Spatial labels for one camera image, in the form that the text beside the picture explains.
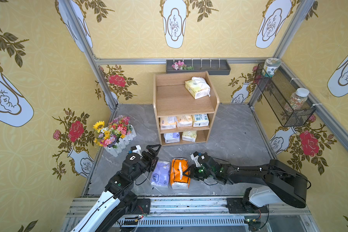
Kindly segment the small pink flowers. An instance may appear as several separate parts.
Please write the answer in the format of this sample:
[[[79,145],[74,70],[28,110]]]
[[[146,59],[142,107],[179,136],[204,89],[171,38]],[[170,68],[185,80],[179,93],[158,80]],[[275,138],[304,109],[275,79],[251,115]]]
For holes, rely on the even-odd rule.
[[[174,62],[173,64],[172,64],[172,68],[174,69],[174,70],[180,70],[180,71],[190,71],[190,70],[194,70],[194,67],[193,66],[187,66],[186,64],[185,64],[185,62],[183,62],[183,61],[177,61],[177,62]]]

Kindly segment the colourful flower bouquet planter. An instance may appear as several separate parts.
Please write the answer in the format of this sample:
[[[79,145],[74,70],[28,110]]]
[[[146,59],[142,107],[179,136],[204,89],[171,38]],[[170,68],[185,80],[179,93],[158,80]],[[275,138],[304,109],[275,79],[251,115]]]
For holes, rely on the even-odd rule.
[[[93,129],[97,133],[94,143],[103,147],[113,157],[117,157],[136,137],[128,116],[118,116],[108,124],[98,121],[93,125]]]

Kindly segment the wooden three-tier shelf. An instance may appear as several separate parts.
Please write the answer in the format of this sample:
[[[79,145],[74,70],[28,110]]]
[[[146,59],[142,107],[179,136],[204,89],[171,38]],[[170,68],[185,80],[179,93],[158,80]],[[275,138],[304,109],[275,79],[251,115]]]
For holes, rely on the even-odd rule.
[[[192,77],[202,77],[210,86],[210,96],[194,99],[185,88],[185,81]],[[206,143],[219,106],[218,94],[211,83],[208,72],[159,73],[153,77],[153,108],[159,134],[159,142],[163,146],[171,145],[164,141],[165,133],[197,131],[196,143]],[[179,115],[207,114],[209,125],[205,127],[181,127],[170,130],[160,129],[160,119]]]

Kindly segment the clear jar with filling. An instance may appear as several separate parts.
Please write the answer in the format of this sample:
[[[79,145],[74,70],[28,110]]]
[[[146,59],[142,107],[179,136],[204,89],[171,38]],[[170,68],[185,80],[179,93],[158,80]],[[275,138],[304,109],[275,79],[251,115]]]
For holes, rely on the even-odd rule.
[[[289,101],[285,104],[284,109],[287,112],[293,112],[299,110],[303,104],[307,101],[310,92],[305,88],[298,88],[290,97]]]

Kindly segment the white purple tissue pack bottom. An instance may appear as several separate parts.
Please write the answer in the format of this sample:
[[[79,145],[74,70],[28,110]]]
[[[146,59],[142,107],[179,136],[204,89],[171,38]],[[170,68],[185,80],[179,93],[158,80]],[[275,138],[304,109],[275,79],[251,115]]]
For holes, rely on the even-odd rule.
[[[164,142],[166,144],[179,143],[180,142],[180,133],[178,133],[178,132],[164,133],[163,137],[164,137]]]

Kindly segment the metal base rail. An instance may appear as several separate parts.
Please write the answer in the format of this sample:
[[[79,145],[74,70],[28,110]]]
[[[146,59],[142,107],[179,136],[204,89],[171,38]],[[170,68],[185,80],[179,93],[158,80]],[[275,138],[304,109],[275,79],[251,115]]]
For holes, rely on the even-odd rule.
[[[140,197],[139,208],[123,216],[114,228],[127,227],[155,231],[257,231],[318,232],[311,212],[286,204],[264,206],[253,213],[242,211],[241,198],[236,196]]]

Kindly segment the cream tissue pack middle-centre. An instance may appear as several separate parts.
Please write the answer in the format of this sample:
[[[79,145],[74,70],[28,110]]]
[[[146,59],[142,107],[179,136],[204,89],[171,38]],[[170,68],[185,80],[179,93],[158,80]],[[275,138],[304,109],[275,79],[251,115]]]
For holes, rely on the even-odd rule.
[[[177,116],[177,126],[181,127],[192,127],[193,121],[191,115],[179,115]]]

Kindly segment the green white tissue pack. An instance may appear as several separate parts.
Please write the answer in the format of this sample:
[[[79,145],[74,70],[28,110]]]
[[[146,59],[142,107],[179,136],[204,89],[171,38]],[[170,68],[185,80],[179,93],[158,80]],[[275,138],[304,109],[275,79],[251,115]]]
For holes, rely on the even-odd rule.
[[[207,114],[192,115],[193,127],[209,126],[209,118]]]

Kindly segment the white orange tissue pack middle-left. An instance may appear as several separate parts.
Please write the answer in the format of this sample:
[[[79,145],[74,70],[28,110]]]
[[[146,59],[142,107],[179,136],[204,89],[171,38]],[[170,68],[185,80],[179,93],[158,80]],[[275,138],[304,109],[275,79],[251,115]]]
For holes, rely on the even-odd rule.
[[[177,117],[161,117],[159,120],[161,130],[171,130],[177,128]]]

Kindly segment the grey wall hook rack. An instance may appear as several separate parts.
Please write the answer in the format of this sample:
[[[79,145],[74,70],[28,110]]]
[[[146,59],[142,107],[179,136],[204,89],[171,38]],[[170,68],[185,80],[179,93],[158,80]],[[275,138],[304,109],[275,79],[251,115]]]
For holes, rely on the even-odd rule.
[[[194,70],[180,71],[174,70],[172,64],[177,61],[183,61],[187,66],[193,66]],[[229,75],[231,67],[226,59],[173,59],[166,60],[167,73],[185,73],[185,72],[208,72],[209,75]]]

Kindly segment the white lidded jar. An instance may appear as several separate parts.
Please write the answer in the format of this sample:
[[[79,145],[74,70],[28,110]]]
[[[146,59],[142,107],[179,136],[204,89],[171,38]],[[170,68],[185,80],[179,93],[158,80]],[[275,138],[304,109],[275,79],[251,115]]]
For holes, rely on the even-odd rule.
[[[281,60],[278,58],[268,58],[265,60],[261,74],[264,77],[273,77],[275,72],[281,65]]]

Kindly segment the pale yellow tissue pack bottom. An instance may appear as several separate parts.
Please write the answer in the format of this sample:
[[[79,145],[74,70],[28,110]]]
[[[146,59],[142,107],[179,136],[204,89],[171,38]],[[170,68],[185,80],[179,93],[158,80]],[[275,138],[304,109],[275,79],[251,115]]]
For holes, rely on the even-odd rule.
[[[197,131],[184,131],[182,133],[182,140],[188,142],[196,142]]]

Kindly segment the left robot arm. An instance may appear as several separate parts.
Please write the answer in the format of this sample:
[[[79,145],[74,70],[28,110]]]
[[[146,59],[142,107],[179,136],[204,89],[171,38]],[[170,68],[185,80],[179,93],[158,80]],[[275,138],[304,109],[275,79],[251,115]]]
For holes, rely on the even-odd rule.
[[[137,195],[131,190],[145,172],[155,169],[161,145],[148,145],[146,151],[132,147],[121,170],[110,178],[95,205],[72,229],[73,232],[107,232],[122,216],[137,207]]]

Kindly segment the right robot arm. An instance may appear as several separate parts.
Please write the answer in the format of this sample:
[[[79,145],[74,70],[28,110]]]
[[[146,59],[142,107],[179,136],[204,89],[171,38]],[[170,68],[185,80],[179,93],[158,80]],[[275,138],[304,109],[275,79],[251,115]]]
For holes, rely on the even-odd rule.
[[[200,166],[195,164],[183,169],[183,176],[197,181],[212,177],[221,185],[238,183],[260,184],[269,187],[282,202],[295,207],[306,207],[307,190],[311,182],[307,177],[279,160],[257,166],[236,166],[230,163],[217,163],[205,154],[199,158]]]

